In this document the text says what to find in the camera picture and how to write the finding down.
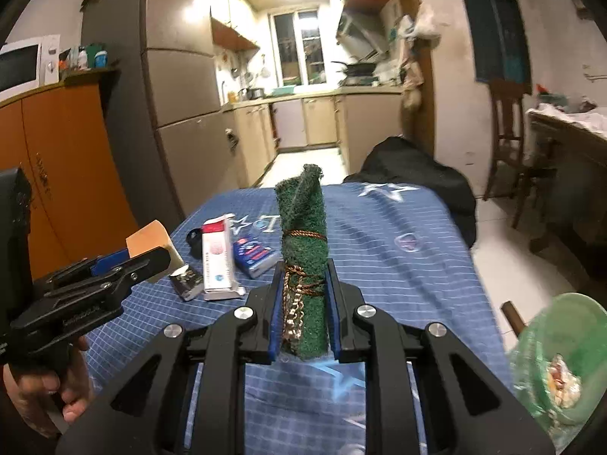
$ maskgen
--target dark wooden table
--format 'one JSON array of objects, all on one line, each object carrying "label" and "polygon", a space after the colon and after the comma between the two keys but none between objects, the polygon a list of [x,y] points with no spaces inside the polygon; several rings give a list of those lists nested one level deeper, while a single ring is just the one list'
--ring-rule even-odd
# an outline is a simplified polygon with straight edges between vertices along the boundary
[{"label": "dark wooden table", "polygon": [[597,176],[607,179],[607,139],[556,118],[529,113],[530,125],[540,136],[560,144],[563,159],[547,201],[546,232],[532,240],[537,253],[559,238],[576,256],[591,279],[607,278],[607,245],[588,243],[574,230],[574,220],[598,187]]}]

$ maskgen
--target window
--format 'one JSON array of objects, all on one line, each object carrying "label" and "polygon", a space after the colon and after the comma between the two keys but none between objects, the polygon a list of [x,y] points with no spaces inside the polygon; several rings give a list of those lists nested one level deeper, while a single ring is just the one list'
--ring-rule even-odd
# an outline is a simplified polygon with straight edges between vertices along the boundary
[{"label": "window", "polygon": [[464,0],[476,80],[531,83],[529,51],[517,0]]},{"label": "window", "polygon": [[317,10],[272,17],[278,84],[326,83]]}]

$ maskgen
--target rolled green scrubbing pad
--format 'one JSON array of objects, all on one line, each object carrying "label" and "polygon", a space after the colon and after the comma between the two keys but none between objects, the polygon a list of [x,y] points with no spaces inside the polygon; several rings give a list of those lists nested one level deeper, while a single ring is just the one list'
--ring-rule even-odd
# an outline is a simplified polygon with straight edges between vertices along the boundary
[{"label": "rolled green scrubbing pad", "polygon": [[329,247],[321,177],[321,168],[306,164],[300,176],[275,188],[288,276],[288,287],[283,288],[283,340],[301,359],[319,357],[329,347],[324,301]]}]

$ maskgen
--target silver screw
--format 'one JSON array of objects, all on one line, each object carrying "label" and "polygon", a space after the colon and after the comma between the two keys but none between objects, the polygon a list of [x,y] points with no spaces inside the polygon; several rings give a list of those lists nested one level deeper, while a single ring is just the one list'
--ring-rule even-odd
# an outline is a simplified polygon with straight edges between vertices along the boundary
[{"label": "silver screw", "polygon": [[442,323],[434,322],[430,324],[428,331],[435,337],[444,337],[447,334],[447,327]]},{"label": "silver screw", "polygon": [[165,327],[165,336],[169,337],[169,339],[175,339],[175,337],[179,337],[181,335],[181,332],[183,332],[183,328],[181,328],[181,325],[178,325],[176,323],[171,323],[170,325],[167,325]]},{"label": "silver screw", "polygon": [[375,316],[377,310],[370,304],[363,304],[356,309],[356,312],[363,318],[371,318]]},{"label": "silver screw", "polygon": [[239,320],[248,320],[253,316],[253,310],[248,306],[241,306],[234,310],[234,316]]}]

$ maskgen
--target green trash can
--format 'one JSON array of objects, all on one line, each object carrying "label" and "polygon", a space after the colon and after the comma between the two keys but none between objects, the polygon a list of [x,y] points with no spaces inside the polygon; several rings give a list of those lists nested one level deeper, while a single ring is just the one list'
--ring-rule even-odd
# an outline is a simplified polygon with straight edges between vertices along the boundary
[{"label": "green trash can", "polygon": [[[581,397],[570,408],[557,407],[550,399],[547,369],[557,354],[582,379]],[[577,432],[607,388],[607,312],[587,296],[563,294],[533,318],[510,360],[518,400],[553,441],[562,441],[563,430]]]}]

